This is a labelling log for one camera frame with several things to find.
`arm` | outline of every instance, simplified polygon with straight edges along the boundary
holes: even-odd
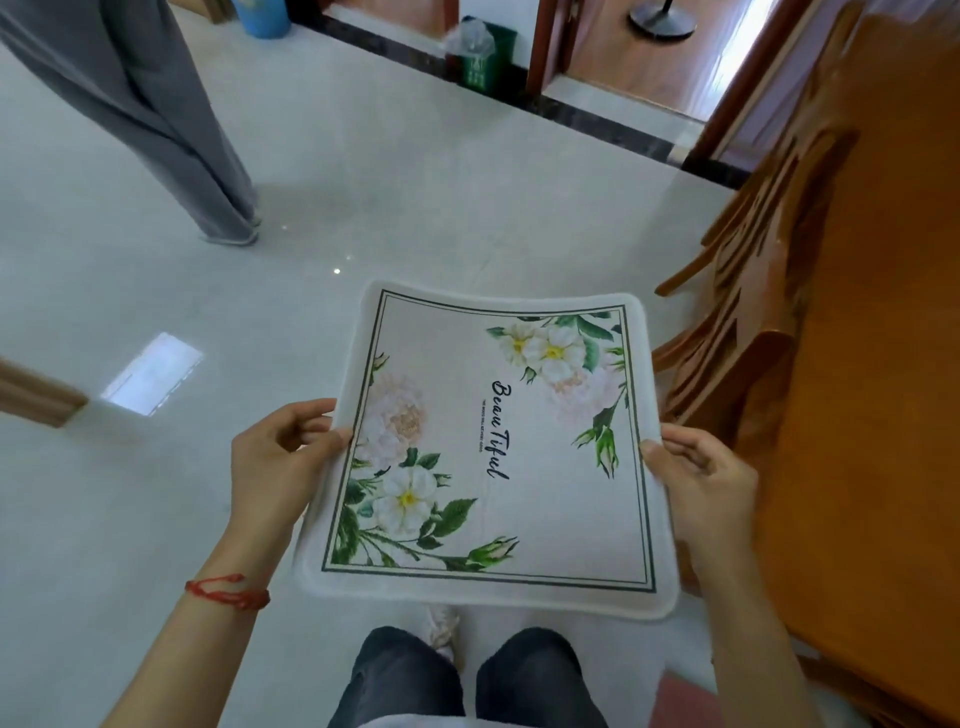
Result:
[[[737,728],[821,728],[786,629],[753,553],[756,471],[701,430],[664,425],[643,459],[670,495],[690,547],[713,637],[724,722]]]
[[[242,573],[241,584],[209,586],[224,592],[267,587],[325,463],[349,441],[347,428],[329,430],[325,413],[335,404],[288,404],[233,440],[229,524],[197,579]],[[182,595],[104,728],[215,726],[256,614]]]

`green trash bin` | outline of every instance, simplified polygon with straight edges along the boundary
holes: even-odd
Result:
[[[475,20],[467,15],[461,22]],[[493,36],[496,50],[492,56],[484,59],[463,58],[464,85],[480,93],[494,93],[503,80],[503,71],[514,59],[514,45],[516,45],[516,31],[483,21]]]

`wooden floor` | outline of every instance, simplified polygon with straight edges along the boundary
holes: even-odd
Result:
[[[444,0],[337,0],[337,4],[425,36],[444,37]]]
[[[707,121],[776,0],[675,0],[697,30],[679,43],[645,39],[627,21],[637,0],[606,0],[569,76]]]

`person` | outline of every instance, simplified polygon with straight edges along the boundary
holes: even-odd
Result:
[[[253,185],[167,0],[0,0],[0,41],[63,101],[130,147],[205,240],[256,241]]]
[[[335,403],[288,404],[237,435],[228,525],[191,584],[243,574],[245,581],[222,585],[220,598],[265,603],[252,595],[265,594],[259,590],[269,584],[324,465],[351,437],[348,428],[330,429]],[[725,724],[820,726],[752,552],[756,472],[700,430],[663,425],[662,439],[662,446],[646,441],[641,450],[668,489],[676,536],[689,544],[700,578]],[[256,621],[256,611],[238,606],[250,604],[184,594],[103,725],[216,725]],[[439,624],[430,645],[393,627],[374,629],[329,726],[607,725],[573,648],[556,632],[539,628],[514,635],[480,667],[477,719],[465,718],[460,679],[448,659],[450,626]]]

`red string bracelet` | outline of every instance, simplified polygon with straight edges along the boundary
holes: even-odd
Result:
[[[201,599],[209,599],[220,604],[231,604],[234,609],[240,612],[248,610],[260,610],[270,604],[270,592],[266,589],[247,589],[243,592],[207,592],[204,584],[211,581],[228,581],[230,584],[236,584],[246,580],[242,573],[232,573],[229,576],[212,576],[209,579],[197,579],[186,583],[186,591],[193,596]]]

